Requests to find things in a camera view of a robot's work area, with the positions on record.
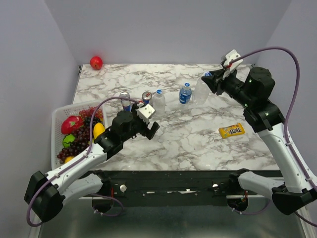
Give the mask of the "blue labelled plastic bottle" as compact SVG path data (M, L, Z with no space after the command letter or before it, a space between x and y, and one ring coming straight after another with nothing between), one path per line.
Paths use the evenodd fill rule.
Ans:
M184 88L184 85L183 85L179 91L179 107L181 109L186 109L189 106L191 96L192 96L191 87Z

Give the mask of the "clear unlabelled plastic bottle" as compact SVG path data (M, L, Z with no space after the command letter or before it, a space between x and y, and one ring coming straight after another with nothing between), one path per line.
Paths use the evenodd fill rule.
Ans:
M161 95L156 94L153 95L153 108L156 111L156 116L161 118L165 113L165 96L162 93Z

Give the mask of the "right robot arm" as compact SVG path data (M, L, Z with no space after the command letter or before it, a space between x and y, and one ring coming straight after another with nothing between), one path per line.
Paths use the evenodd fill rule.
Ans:
M284 180L274 180L259 176L248 169L240 169L231 174L228 189L233 194L243 190L253 191L270 199L276 208L285 215L290 215L317 199L317 192L310 184L316 182L300 154L286 135L286 120L279 107L269 100L275 86L269 70L262 67L252 68L245 81L236 77L233 71L223 77L225 71L219 69L205 73L201 80L216 95L223 92L243 106L243 116L253 131L259 135L269 148Z

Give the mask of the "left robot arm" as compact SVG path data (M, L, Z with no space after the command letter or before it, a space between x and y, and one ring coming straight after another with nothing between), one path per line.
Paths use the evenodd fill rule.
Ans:
M27 213L33 211L42 223L50 221L72 200L86 195L104 196L109 192L110 184L100 173L86 172L116 155L125 141L137 134L151 140L159 128L154 122L149 128L155 109L147 104L134 104L132 110L120 111L112 125L78 156L68 163L43 174L34 173L28 183L24 196L28 204Z

